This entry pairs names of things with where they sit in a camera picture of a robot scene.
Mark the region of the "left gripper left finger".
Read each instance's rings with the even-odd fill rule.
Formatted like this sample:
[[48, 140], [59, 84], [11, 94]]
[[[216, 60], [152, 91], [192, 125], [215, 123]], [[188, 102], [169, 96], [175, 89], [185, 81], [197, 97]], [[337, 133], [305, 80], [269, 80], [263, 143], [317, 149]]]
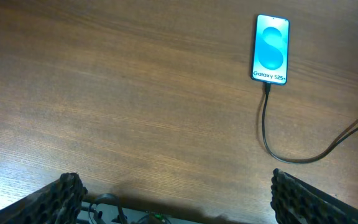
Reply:
[[0, 210], [0, 224], [75, 223], [87, 193], [77, 173], [64, 173]]

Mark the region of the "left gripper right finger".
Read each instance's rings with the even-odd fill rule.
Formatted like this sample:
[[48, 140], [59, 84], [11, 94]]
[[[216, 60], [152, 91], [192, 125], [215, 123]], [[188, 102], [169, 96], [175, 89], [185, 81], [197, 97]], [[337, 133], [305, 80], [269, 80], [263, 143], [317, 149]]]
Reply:
[[358, 224], [358, 209], [276, 168], [272, 201], [278, 223]]

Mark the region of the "blue Galaxy smartphone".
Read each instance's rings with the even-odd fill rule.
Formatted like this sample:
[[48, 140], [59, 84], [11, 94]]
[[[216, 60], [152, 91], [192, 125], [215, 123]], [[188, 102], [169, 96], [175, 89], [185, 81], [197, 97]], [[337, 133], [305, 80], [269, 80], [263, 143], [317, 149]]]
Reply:
[[290, 21], [259, 14], [256, 18], [251, 78], [285, 85], [288, 80]]

